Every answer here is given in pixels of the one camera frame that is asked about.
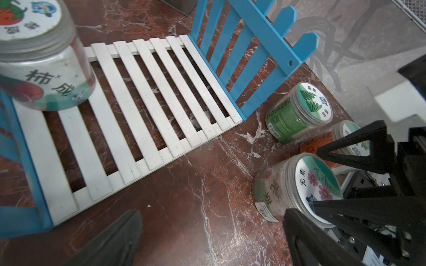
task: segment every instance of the pink flower illustration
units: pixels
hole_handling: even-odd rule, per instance
[[[313,172],[309,171],[308,179],[309,179],[309,183],[311,183],[313,186],[318,185],[318,176],[314,174]]]
[[[319,186],[319,194],[321,195],[321,200],[332,200],[331,191],[327,186]]]

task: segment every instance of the blue fence slat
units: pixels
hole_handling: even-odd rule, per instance
[[[216,47],[214,48],[212,57],[210,58],[210,65],[214,71],[216,71],[217,67],[219,66],[220,60],[222,59],[223,54],[228,47],[229,41],[231,40],[232,34],[234,34],[239,20],[239,15],[231,7],[225,24],[223,25],[222,32],[220,33],[219,40],[217,41]]]
[[[36,208],[0,206],[0,239],[47,231],[38,220]]]
[[[21,163],[15,141],[3,134],[0,134],[0,156]]]
[[[206,30],[204,31],[203,40],[201,41],[200,50],[204,56],[210,48],[210,43],[216,31],[217,23],[219,22],[220,15],[222,14],[225,0],[214,0],[212,9],[210,10],[209,20],[207,21]]]
[[[194,22],[192,23],[191,36],[197,42],[200,35],[201,24],[203,23],[204,13],[206,12],[208,0],[198,0],[197,10],[195,11]]]
[[[256,1],[257,12],[260,12],[260,14],[257,14],[257,15],[260,15],[263,18],[265,18],[265,14],[269,11],[269,8],[271,7],[272,3],[273,3],[273,0],[257,0]],[[242,29],[240,36],[238,37],[237,42],[235,43],[235,46],[232,49],[231,54],[229,55],[229,58],[225,64],[225,67],[223,68],[222,73],[220,74],[220,80],[223,82],[223,84],[228,84],[229,79],[231,78],[232,74],[237,68],[239,62],[241,61],[241,58],[244,56],[245,51],[247,50],[248,46],[251,43],[251,40],[254,37],[253,32],[249,29],[249,27],[247,27],[247,21],[244,20],[244,22],[246,23],[246,25]]]
[[[216,75],[216,72],[213,71],[212,67],[210,66],[210,64],[208,63],[206,57],[204,57],[201,52],[200,52],[200,48],[198,48],[197,43],[195,42],[195,40],[192,38],[192,36],[189,36],[189,39],[191,40],[191,42],[194,44],[195,48],[197,49],[198,53],[200,53],[201,57],[203,58],[204,62],[206,62],[206,65],[209,67],[210,71],[212,72],[213,76],[216,78],[217,82],[219,83],[219,85],[222,87],[223,91],[225,92],[226,96],[228,96],[229,100],[232,102],[232,104],[234,105],[235,109],[237,110],[237,112],[239,113],[239,115],[241,116],[242,120],[245,121],[247,118],[243,115],[243,113],[241,112],[240,108],[238,107],[238,105],[235,103],[234,100],[232,100],[231,96],[229,95],[229,92],[226,90],[225,86],[223,86],[223,83],[220,81],[220,79],[218,78],[218,76]]]
[[[315,32],[305,33],[293,46],[293,52],[305,62],[317,50],[320,43],[319,35]]]
[[[296,22],[297,12],[292,6],[288,6],[285,9],[281,10],[278,17],[275,19],[273,23],[276,31],[284,37],[288,30],[293,26]],[[269,53],[263,47],[263,45],[259,45],[259,47],[254,52],[250,61],[248,61],[245,66],[243,72],[238,77],[237,81],[233,85],[229,94],[231,97],[237,101],[237,99],[241,96],[245,88],[248,86],[251,80],[253,80],[254,76],[257,74],[259,69],[264,65],[266,60],[269,57]]]
[[[241,107],[242,113],[246,117],[249,117],[284,81],[287,80],[288,77],[289,76],[277,66]]]
[[[12,132],[10,127],[9,120],[7,119],[6,111],[0,107],[0,127],[6,130],[7,132]]]
[[[229,0],[280,68],[290,74],[302,62],[251,0]]]
[[[320,37],[316,33],[305,33],[294,45],[294,48],[296,48],[295,53],[300,55],[303,60],[302,62],[308,59],[318,48],[319,38]],[[298,68],[295,68],[292,72],[286,74],[279,66],[277,66],[242,106],[241,111],[244,116],[249,117],[297,69]]]
[[[41,228],[43,230],[50,230],[54,227],[54,225],[50,217],[49,210],[47,209],[47,204],[44,199],[43,191],[41,190],[40,182],[38,181],[37,173],[32,163],[32,159],[29,154],[21,126],[19,124],[19,120],[16,115],[12,99],[9,95],[7,95],[4,91],[1,90],[0,97],[3,101],[4,108],[10,118],[10,125],[12,128],[13,137],[15,138],[16,145],[18,147],[18,150],[20,151],[22,166],[24,168],[29,187],[31,188],[32,198],[37,207]]]

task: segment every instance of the barcode sticker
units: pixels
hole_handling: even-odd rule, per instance
[[[255,202],[257,210],[259,211],[260,215],[263,216],[267,221],[270,222],[276,222],[279,223],[277,219],[274,218],[274,216],[269,212],[268,207],[264,202]]]
[[[278,132],[275,131],[275,128],[273,128],[273,125],[271,123],[268,124],[269,132],[276,138],[280,138],[281,136],[278,134]]]

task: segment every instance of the red fruit illustration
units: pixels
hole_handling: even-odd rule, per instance
[[[20,22],[24,18],[24,12],[27,8],[20,9],[12,2],[20,4],[16,0],[0,0],[0,25],[13,25]]]
[[[21,102],[32,103],[44,94],[43,89],[35,84],[4,76],[0,76],[0,88]]]

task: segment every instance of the plastic jar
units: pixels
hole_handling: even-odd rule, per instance
[[[330,167],[316,155],[294,155],[259,172],[253,182],[253,199],[259,213],[270,222],[284,220],[286,209],[297,208],[316,225],[333,224],[314,213],[311,202],[340,200],[343,195]]]
[[[324,133],[319,134],[315,137],[311,137],[301,142],[300,153],[310,152],[317,154],[317,149],[321,146],[327,145],[335,140],[341,139],[355,131],[360,127],[352,121],[343,120],[339,123],[332,125]],[[337,150],[336,152],[346,155],[358,155],[358,156],[369,156],[370,155],[370,143],[369,141],[363,141],[354,145]],[[335,174],[344,174],[345,172],[353,171],[354,168],[344,166],[338,163],[325,161],[328,166],[333,169]]]
[[[0,2],[0,87],[43,111],[74,107],[95,76],[62,0]]]
[[[265,120],[269,132],[286,143],[310,129],[330,123],[333,110],[319,89],[300,82],[268,111]]]

